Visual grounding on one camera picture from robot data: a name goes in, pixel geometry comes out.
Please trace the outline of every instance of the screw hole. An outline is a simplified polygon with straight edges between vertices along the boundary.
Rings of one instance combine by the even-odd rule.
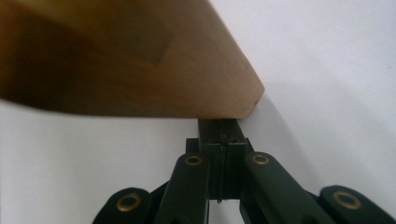
[[[254,155],[252,160],[260,165],[265,165],[268,164],[270,162],[270,159],[268,159],[268,157],[263,156],[263,155]]]
[[[184,160],[188,165],[198,165],[202,162],[202,159],[198,156],[189,156]]]
[[[117,201],[117,208],[120,212],[130,212],[136,209],[141,203],[139,195],[131,193],[123,196]]]
[[[345,191],[336,191],[332,195],[336,202],[348,209],[359,209],[361,208],[361,201],[352,194]]]

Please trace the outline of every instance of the white background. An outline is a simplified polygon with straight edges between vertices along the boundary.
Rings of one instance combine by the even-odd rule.
[[[305,188],[344,185],[396,217],[396,2],[211,1],[266,87],[239,120]],[[154,190],[194,119],[52,114],[0,102],[1,223],[91,223],[128,187]],[[242,223],[237,202],[211,223]]]

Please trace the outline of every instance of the wood grain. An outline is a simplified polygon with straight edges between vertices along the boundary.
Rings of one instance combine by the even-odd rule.
[[[245,118],[264,88],[204,0],[2,0],[0,97],[97,116]]]

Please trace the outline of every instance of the black mechanical linkage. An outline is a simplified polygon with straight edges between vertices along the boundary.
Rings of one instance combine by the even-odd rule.
[[[353,189],[303,190],[271,155],[255,152],[235,119],[200,119],[169,182],[153,192],[124,189],[93,224],[205,224],[208,200],[240,200],[248,224],[396,224]]]

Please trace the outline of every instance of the wooden block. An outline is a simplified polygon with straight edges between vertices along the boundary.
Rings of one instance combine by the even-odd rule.
[[[205,0],[2,0],[0,97],[99,116],[245,118],[264,87]]]

